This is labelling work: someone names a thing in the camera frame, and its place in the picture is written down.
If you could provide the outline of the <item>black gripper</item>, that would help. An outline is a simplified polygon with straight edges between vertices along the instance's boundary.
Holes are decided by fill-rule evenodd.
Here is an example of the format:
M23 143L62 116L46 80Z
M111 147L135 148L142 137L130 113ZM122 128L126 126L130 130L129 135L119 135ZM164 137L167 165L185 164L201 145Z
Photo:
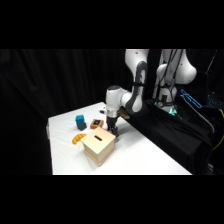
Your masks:
M109 132L112 132L113 131L113 134L116 137L119 137L118 128L116 128L117 120L118 120L118 118L110 118L110 117L107 117L106 118L106 124L107 124L107 130Z

